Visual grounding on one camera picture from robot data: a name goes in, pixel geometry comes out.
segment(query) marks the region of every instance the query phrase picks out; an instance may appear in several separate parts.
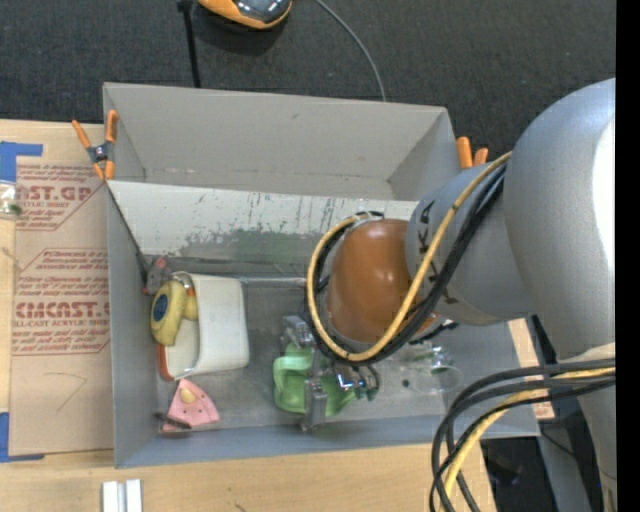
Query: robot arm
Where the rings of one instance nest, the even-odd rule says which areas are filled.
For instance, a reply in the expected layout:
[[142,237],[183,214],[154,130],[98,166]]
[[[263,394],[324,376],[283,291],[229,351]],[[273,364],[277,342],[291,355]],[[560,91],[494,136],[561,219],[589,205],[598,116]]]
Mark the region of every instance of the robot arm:
[[[326,247],[314,254],[307,279],[312,306],[317,289],[328,288],[314,316],[322,344],[343,360],[375,362],[437,325],[433,316],[429,324],[426,316],[412,322],[410,315],[416,311],[417,317],[417,304],[439,287],[437,304],[427,305],[425,315],[435,309],[441,318],[486,325],[535,314],[559,359],[615,357],[614,147],[615,80],[609,80],[549,107],[512,153],[427,193],[406,226],[371,230],[360,217],[345,221],[328,235],[330,249],[350,228],[336,251],[331,279],[319,278]],[[468,199],[459,205],[466,191]],[[468,219],[477,225],[470,227]],[[449,221],[442,236],[440,228]],[[380,247],[386,254],[378,260],[359,256],[380,255]],[[399,253],[406,269],[398,270]],[[447,267],[452,260],[455,272]],[[410,284],[403,277],[407,272]],[[384,315],[375,308],[358,307],[358,293],[366,299],[361,304],[386,296],[386,320],[376,322]],[[615,510],[615,386],[580,403],[605,503]]]

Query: orange clip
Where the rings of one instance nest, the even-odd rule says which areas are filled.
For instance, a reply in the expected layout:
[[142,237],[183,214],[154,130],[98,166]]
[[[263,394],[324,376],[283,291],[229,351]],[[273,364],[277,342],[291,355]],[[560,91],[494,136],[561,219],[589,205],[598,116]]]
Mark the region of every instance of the orange clip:
[[476,151],[475,155],[472,156],[471,142],[468,137],[458,137],[456,139],[456,149],[458,150],[458,159],[460,160],[460,167],[462,169],[487,163],[489,150],[487,148],[480,148]]
[[78,139],[80,139],[80,143],[84,149],[87,150],[87,153],[89,153],[89,157],[91,158],[91,163],[93,164],[96,174],[102,181],[105,179],[111,180],[115,176],[115,164],[111,158],[111,153],[118,137],[119,119],[120,116],[118,116],[118,113],[115,110],[109,111],[109,114],[107,115],[105,142],[100,146],[92,146],[86,132],[82,126],[80,126],[80,123],[75,119],[71,121],[71,124],[78,135]]

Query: yellow cable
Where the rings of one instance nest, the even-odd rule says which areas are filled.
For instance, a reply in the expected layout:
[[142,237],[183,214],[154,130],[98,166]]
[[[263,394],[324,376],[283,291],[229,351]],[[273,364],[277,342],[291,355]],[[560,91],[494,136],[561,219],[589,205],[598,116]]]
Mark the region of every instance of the yellow cable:
[[413,278],[411,286],[409,287],[409,291],[407,292],[407,295],[405,296],[404,301],[402,302],[402,305],[398,310],[398,313],[393,319],[393,322],[387,328],[384,335],[371,348],[363,352],[348,352],[347,350],[340,347],[331,339],[331,336],[329,336],[329,334],[325,330],[320,320],[320,316],[318,314],[318,310],[315,302],[314,289],[313,289],[313,283],[315,280],[315,276],[314,276],[315,267],[323,247],[325,246],[327,241],[331,238],[331,236],[333,236],[333,234],[335,234],[337,231],[344,228],[345,226],[349,226],[350,224],[357,222],[358,220],[360,220],[361,217],[357,217],[357,216],[351,217],[349,219],[346,219],[340,222],[322,237],[322,239],[316,246],[313,254],[311,255],[309,270],[307,272],[306,293],[307,293],[307,302],[309,303],[309,312],[311,314],[311,319],[313,320],[313,324],[316,328],[316,331],[322,338],[322,341],[325,343],[325,345],[327,345],[327,347],[331,349],[331,351],[333,351],[335,354],[337,354],[338,356],[348,361],[362,362],[377,355],[389,343],[389,341],[391,341],[391,339],[398,332],[400,325],[404,321],[407,311],[409,311],[409,308],[411,308],[411,306],[413,305],[414,299],[418,294],[418,289],[422,285],[424,276],[427,273],[429,266],[431,265],[431,261],[433,260],[436,250],[440,246],[440,243],[444,238],[445,231],[447,230],[447,228],[449,227],[449,224],[453,220],[454,215],[460,209],[462,204],[468,199],[468,197],[475,190],[475,188],[480,183],[482,183],[482,181],[489,174],[491,174],[498,167],[500,167],[504,162],[506,162],[510,156],[511,156],[511,152],[508,152],[502,155],[501,157],[497,158],[493,162],[491,162],[485,169],[482,170],[482,172],[480,172],[467,185],[467,187],[462,191],[462,193],[454,201],[454,203],[451,205],[451,208],[449,208],[449,211],[447,212],[444,219],[440,223],[438,230],[433,235],[433,239],[429,244],[429,249],[427,250],[422,260],[422,263],[420,264],[420,267],[418,268],[418,271],[416,272],[416,275]]
[[[567,372],[554,376],[554,379],[580,379],[587,377],[599,377],[603,375],[607,375],[611,372],[615,372],[615,367],[613,368],[600,368],[597,370],[581,370],[575,372]],[[507,399],[505,399],[498,407],[503,405],[509,405],[514,402],[518,402],[520,400],[526,400],[528,398],[533,398],[537,396],[541,391],[546,391],[549,388],[541,388],[527,391],[520,391],[518,393],[514,393],[510,395]],[[453,489],[453,485],[455,483],[456,477],[460,472],[460,468],[467,455],[471,451],[471,447],[474,446],[475,443],[478,442],[482,434],[499,418],[501,418],[509,409],[503,409],[500,411],[496,411],[490,416],[487,416],[481,423],[479,423],[476,428],[471,432],[469,437],[465,440],[464,444],[460,448],[460,451],[456,454],[456,456],[451,461],[449,469],[447,471],[447,477],[444,482],[444,490],[448,497],[451,496],[451,490]],[[440,505],[440,510],[444,510],[442,504]]]

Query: pink sponge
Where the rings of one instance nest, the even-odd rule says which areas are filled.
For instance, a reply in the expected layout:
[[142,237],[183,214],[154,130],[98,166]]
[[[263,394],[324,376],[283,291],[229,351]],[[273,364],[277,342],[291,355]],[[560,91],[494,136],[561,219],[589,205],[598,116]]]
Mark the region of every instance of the pink sponge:
[[180,379],[167,418],[192,428],[220,421],[211,398],[187,379]]

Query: orange and black object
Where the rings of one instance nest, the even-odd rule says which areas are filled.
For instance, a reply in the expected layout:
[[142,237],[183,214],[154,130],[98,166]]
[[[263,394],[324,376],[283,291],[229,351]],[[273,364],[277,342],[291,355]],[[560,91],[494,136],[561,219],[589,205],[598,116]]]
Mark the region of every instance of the orange and black object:
[[120,117],[115,110],[107,115],[105,141],[99,146],[92,146],[86,132],[75,119],[71,124],[78,134],[82,146],[87,150],[93,168],[102,181],[111,180],[115,176],[116,168],[113,162],[113,147],[118,137],[118,121]]
[[293,0],[198,0],[218,16],[247,27],[265,30],[283,21]]

